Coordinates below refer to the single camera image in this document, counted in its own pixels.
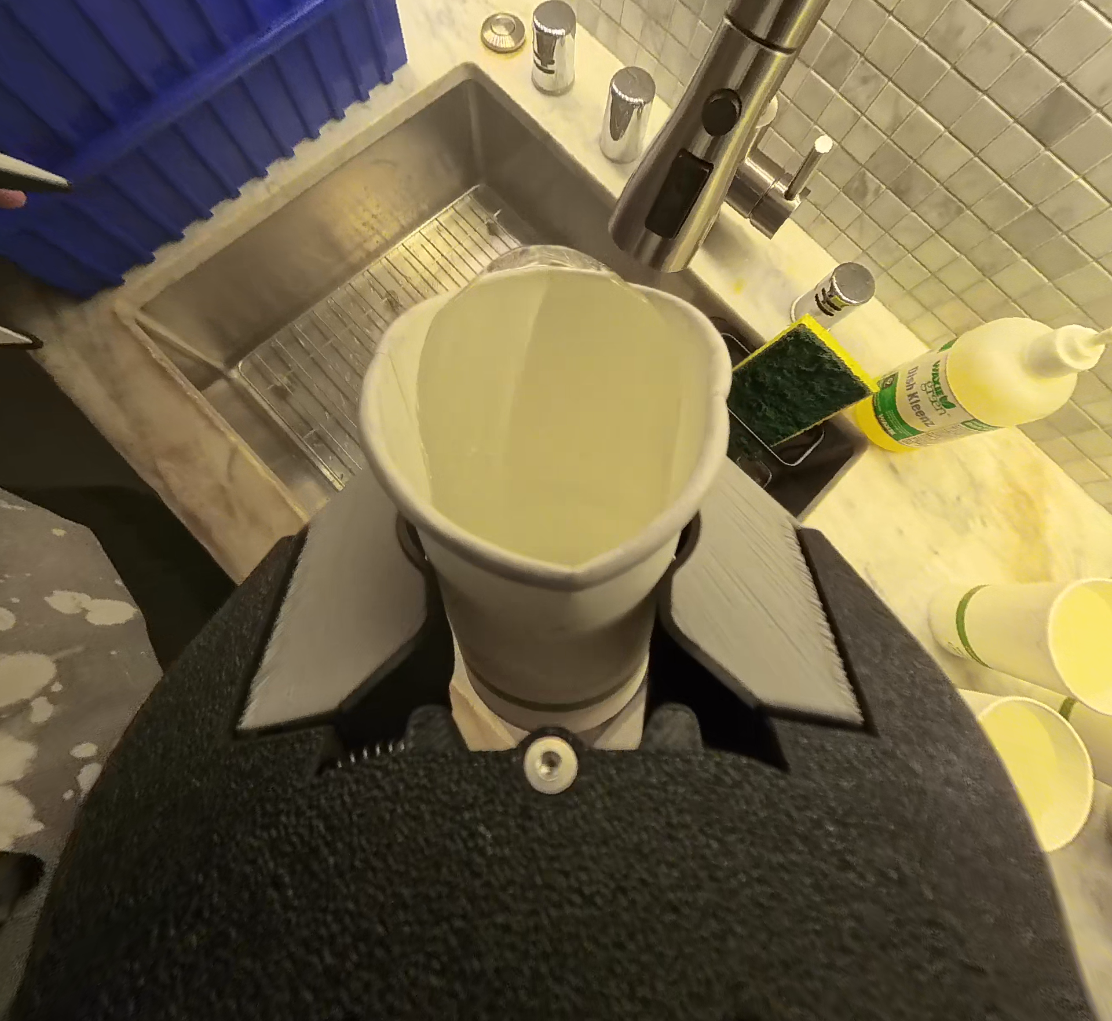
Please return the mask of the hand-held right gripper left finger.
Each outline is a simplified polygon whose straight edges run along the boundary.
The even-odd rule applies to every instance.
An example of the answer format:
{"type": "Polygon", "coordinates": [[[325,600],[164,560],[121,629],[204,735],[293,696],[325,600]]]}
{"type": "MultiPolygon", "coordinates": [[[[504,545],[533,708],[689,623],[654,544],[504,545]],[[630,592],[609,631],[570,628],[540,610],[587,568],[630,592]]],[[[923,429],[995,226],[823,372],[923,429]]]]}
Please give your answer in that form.
{"type": "Polygon", "coordinates": [[[250,681],[239,731],[330,728],[369,755],[417,708],[450,708],[451,626],[420,541],[370,472],[316,515],[250,681]]]}

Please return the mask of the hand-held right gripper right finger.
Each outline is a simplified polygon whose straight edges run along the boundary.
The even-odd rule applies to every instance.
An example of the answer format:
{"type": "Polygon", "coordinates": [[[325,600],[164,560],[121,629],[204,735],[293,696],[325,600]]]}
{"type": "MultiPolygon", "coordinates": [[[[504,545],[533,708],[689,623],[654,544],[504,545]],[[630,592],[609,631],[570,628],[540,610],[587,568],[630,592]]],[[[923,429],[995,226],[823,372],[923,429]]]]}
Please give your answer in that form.
{"type": "Polygon", "coordinates": [[[707,744],[770,744],[774,720],[861,731],[800,524],[719,467],[653,592],[652,711],[689,708],[707,744]]]}

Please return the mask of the marble desk countertop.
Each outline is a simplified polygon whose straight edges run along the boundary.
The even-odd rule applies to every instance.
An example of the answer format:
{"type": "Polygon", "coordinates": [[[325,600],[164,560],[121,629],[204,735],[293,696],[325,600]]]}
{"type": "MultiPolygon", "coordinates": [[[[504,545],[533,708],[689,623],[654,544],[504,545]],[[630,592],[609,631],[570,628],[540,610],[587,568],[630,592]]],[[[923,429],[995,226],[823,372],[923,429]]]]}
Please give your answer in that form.
{"type": "MultiPolygon", "coordinates": [[[[2,267],[2,316],[46,341],[47,371],[121,452],[139,476],[202,541],[236,581],[274,541],[301,528],[325,496],[286,483],[227,420],[153,351],[125,315],[228,247],[244,248],[274,215],[386,136],[457,80],[483,80],[522,111],[542,141],[605,210],[628,176],[599,151],[606,87],[619,67],[610,52],[624,31],[577,37],[577,82],[540,95],[529,54],[498,57],[480,44],[480,22],[497,10],[529,17],[540,0],[398,0],[408,65],[368,103],[327,123],[264,180],[244,187],[183,240],[158,250],[113,291],[87,303],[2,267]]],[[[1027,583],[1110,574],[1110,513],[1058,462],[1017,432],[949,449],[895,455],[868,447],[807,515],[964,688],[1002,692],[991,675],[937,652],[927,597],[947,583],[1027,583]]]]}

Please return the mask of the dark base cabinet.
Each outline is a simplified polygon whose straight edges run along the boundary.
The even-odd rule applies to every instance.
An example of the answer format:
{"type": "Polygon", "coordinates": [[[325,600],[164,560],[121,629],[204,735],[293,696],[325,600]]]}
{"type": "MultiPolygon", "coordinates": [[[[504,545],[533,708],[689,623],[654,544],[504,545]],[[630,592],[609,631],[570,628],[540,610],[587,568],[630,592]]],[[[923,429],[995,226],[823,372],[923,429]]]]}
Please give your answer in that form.
{"type": "Polygon", "coordinates": [[[89,528],[167,670],[234,581],[28,350],[2,347],[2,488],[89,528]]]}

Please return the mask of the green and yellow sponge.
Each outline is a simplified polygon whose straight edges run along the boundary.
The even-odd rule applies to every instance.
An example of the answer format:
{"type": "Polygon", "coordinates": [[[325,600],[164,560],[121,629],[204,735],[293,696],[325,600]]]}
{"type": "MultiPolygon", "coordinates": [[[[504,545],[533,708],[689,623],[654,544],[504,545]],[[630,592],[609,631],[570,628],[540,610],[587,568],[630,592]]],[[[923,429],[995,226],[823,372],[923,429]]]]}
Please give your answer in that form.
{"type": "Polygon", "coordinates": [[[864,402],[874,377],[813,315],[739,361],[731,371],[729,456],[775,448],[864,402]]]}

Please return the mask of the person's grey mottled garment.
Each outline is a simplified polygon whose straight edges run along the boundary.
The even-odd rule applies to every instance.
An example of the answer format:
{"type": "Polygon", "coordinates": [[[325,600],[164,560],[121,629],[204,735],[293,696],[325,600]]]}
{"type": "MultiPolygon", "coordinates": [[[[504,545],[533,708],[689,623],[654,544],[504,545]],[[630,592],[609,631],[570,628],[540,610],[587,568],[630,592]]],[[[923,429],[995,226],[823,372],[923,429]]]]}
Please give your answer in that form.
{"type": "Polygon", "coordinates": [[[162,671],[95,534],[1,495],[1,849],[54,863],[162,671]]]}

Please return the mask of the dish soap pump bottle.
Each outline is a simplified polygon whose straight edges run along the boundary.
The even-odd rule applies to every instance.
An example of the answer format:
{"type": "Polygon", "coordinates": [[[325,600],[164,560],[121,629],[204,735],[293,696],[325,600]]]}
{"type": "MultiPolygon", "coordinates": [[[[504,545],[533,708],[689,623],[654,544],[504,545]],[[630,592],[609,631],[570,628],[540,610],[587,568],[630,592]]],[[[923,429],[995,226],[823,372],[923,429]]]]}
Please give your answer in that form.
{"type": "Polygon", "coordinates": [[[1081,325],[995,319],[885,374],[852,418],[892,453],[1014,429],[1070,402],[1110,340],[1110,330],[1081,325]]]}

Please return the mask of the stainless steel sink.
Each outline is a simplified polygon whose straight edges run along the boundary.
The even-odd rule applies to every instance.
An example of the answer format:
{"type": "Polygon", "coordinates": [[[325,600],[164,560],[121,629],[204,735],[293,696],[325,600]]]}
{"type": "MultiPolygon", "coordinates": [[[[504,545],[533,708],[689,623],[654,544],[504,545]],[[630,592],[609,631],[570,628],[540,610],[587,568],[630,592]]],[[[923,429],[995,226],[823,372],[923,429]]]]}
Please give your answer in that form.
{"type": "MultiPolygon", "coordinates": [[[[759,345],[785,325],[794,293],[776,266],[754,256],[742,239],[746,265],[771,279],[771,291],[751,306],[719,276],[699,265],[656,275],[612,242],[609,212],[585,184],[543,148],[522,111],[483,80],[457,80],[367,151],[294,201],[289,221],[274,215],[244,248],[228,247],[189,277],[125,314],[214,412],[242,435],[265,464],[302,495],[327,489],[290,438],[232,378],[234,367],[261,341],[314,303],[335,291],[397,240],[470,188],[486,185],[536,229],[537,241],[518,248],[556,248],[609,268],[620,278],[655,285],[685,298],[712,320],[721,317],[759,345]]],[[[504,254],[483,272],[509,262],[504,254]]]]}

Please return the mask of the chrome sink cap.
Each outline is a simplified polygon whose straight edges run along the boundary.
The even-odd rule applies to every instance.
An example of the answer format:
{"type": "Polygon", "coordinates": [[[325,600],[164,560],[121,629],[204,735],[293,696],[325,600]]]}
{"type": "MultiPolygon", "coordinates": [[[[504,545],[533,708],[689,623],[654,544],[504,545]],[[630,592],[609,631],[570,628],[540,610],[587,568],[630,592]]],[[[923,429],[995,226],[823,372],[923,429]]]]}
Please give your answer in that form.
{"type": "Polygon", "coordinates": [[[792,304],[790,321],[800,321],[811,316],[828,328],[846,319],[858,307],[868,305],[875,291],[875,276],[868,266],[841,262],[792,304]]]}
{"type": "Polygon", "coordinates": [[[638,159],[655,98],[656,85],[647,70],[627,66],[612,76],[599,135],[600,152],[610,163],[638,159]]]}
{"type": "Polygon", "coordinates": [[[532,18],[532,82],[543,95],[562,96],[575,83],[577,18],[565,0],[545,0],[532,18]]]}

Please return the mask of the steel faucet spray head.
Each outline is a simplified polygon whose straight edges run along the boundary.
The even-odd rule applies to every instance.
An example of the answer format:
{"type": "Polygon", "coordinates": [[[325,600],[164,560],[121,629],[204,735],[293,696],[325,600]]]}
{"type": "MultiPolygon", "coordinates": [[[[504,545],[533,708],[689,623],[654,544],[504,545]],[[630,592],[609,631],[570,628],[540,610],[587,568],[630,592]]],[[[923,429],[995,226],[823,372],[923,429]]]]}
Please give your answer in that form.
{"type": "Polygon", "coordinates": [[[681,272],[705,241],[738,165],[831,0],[729,0],[679,103],[609,222],[619,250],[681,272]]]}

